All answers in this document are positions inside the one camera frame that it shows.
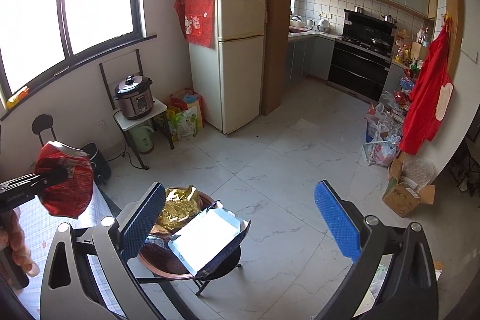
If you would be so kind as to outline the red hanging garment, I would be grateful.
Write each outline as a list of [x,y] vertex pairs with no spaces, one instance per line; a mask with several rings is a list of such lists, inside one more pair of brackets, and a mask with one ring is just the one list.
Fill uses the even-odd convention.
[[422,144],[436,136],[441,119],[436,117],[441,88],[452,78],[448,74],[449,26],[445,23],[430,44],[414,88],[408,95],[410,106],[403,122],[403,138],[399,148],[405,154],[416,155]]

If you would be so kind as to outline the brown gold snack bag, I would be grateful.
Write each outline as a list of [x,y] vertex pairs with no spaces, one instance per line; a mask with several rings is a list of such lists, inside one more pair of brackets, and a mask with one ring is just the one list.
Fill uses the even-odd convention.
[[199,191],[193,185],[167,188],[165,195],[165,205],[151,228],[153,235],[169,235],[178,231],[201,210]]

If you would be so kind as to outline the blue and white carton box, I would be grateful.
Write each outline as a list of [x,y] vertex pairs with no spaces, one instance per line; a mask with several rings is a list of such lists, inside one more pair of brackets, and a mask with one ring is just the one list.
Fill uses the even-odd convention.
[[238,218],[216,201],[172,235],[168,246],[188,272],[199,276],[219,255],[239,247],[250,227],[250,220]]

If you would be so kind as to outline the green shopping bag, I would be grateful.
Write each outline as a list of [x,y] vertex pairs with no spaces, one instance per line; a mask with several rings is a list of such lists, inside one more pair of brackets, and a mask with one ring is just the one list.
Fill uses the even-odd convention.
[[167,110],[154,117],[159,127],[168,126],[173,142],[196,137],[203,128],[203,97],[191,88],[169,96]]

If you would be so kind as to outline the cream two-door refrigerator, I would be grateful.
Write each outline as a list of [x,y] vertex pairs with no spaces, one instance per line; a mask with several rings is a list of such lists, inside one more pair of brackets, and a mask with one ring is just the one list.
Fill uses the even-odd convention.
[[216,0],[211,47],[189,43],[203,118],[226,135],[260,112],[265,15],[266,0]]

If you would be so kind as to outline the black folding stool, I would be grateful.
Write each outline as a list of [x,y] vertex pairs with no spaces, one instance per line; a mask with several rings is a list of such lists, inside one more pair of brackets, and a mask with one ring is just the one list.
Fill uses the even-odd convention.
[[137,277],[140,284],[166,283],[191,280],[197,288],[196,296],[201,296],[210,282],[219,280],[234,271],[241,269],[241,247],[237,247],[228,255],[219,255],[199,276],[187,271],[180,260],[169,250],[165,251],[154,245],[143,245],[137,259],[148,271],[149,277]]

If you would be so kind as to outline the red snack bag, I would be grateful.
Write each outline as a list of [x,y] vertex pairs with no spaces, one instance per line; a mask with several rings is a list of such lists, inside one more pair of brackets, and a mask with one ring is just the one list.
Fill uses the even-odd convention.
[[93,196],[94,172],[89,155],[59,141],[48,141],[41,147],[34,173],[61,179],[49,185],[38,196],[48,213],[55,217],[77,219]]

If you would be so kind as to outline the small white side table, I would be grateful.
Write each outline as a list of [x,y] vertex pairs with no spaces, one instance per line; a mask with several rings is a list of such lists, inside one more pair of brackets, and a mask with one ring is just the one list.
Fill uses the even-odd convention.
[[127,119],[120,112],[120,107],[114,100],[115,88],[129,75],[141,75],[145,76],[142,64],[142,57],[139,49],[135,49],[133,52],[126,54],[123,57],[114,58],[106,62],[99,64],[100,74],[103,80],[103,85],[106,90],[108,101],[113,110],[113,119],[115,125],[118,126],[125,142],[125,148],[130,149],[135,158],[137,158],[137,165],[135,167],[139,170],[147,171],[149,166],[143,162],[143,156],[146,154],[139,154],[135,147],[133,138],[129,134],[129,130],[139,125],[148,125],[154,129],[154,132],[161,133],[168,141],[169,147],[174,148],[172,137],[168,130],[168,126],[164,125],[159,127],[155,122],[155,116],[161,115],[167,110],[167,105],[153,96],[154,106],[149,114],[142,118]]

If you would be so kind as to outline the yellow orange item on sill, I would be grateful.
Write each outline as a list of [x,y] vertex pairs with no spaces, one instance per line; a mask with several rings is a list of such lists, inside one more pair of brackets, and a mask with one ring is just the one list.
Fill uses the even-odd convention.
[[6,101],[6,109],[12,110],[15,106],[17,106],[22,100],[29,95],[29,87],[25,85],[22,87],[17,93],[13,94],[9,97]]

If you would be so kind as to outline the dark framed window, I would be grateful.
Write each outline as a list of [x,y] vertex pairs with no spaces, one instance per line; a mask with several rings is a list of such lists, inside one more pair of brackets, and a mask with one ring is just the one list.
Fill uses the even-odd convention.
[[1,103],[147,39],[143,0],[1,0]]

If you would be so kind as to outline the black kitchen stove unit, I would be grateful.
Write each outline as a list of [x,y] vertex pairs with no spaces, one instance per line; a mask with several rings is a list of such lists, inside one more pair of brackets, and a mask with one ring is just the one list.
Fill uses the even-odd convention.
[[378,101],[391,68],[396,25],[344,11],[343,32],[334,43],[328,83],[362,101]]

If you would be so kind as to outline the red cloth fridge cover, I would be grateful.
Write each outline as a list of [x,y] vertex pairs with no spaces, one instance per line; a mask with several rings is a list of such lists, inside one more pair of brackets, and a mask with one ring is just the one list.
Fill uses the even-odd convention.
[[181,31],[190,44],[210,48],[214,28],[216,0],[176,0]]

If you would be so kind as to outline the green thermos kettle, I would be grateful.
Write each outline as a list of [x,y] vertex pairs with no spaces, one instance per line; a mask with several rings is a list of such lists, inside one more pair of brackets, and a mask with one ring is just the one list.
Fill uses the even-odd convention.
[[151,140],[151,134],[155,131],[152,127],[148,125],[139,125],[133,127],[128,132],[133,138],[133,143],[139,154],[149,154],[153,151],[154,144]]

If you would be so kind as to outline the open cardboard box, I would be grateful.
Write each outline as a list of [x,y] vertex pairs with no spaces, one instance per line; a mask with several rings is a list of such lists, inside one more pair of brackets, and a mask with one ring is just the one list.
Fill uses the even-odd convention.
[[435,199],[433,171],[431,162],[421,157],[395,158],[389,168],[382,201],[401,218],[419,205],[432,205]]

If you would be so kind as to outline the plastic bags on floor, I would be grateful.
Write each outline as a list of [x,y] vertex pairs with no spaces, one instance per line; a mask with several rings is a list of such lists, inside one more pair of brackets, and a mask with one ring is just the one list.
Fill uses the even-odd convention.
[[400,153],[406,111],[395,100],[393,93],[385,91],[376,106],[368,108],[363,151],[369,166],[388,167]]

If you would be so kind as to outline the brown plastic trash bucket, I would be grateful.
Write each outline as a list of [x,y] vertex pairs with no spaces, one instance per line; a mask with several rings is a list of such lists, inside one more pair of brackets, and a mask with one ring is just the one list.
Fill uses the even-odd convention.
[[167,188],[139,257],[168,279],[204,279],[219,269],[234,232],[215,202],[194,186]]

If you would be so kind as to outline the black round stool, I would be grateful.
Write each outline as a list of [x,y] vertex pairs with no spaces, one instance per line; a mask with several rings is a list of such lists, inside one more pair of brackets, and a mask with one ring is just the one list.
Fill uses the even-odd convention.
[[51,115],[49,114],[41,114],[38,115],[33,121],[32,121],[32,132],[34,135],[38,136],[41,146],[45,145],[44,140],[42,139],[41,133],[50,130],[50,133],[53,137],[53,141],[57,141],[57,136],[55,135],[55,130],[54,130],[54,119]]

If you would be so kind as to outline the electric pressure cooker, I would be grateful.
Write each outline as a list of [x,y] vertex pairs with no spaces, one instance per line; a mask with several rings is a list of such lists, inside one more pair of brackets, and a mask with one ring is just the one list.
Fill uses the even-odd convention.
[[152,80],[141,75],[129,75],[115,87],[114,100],[127,119],[142,118],[154,106]]

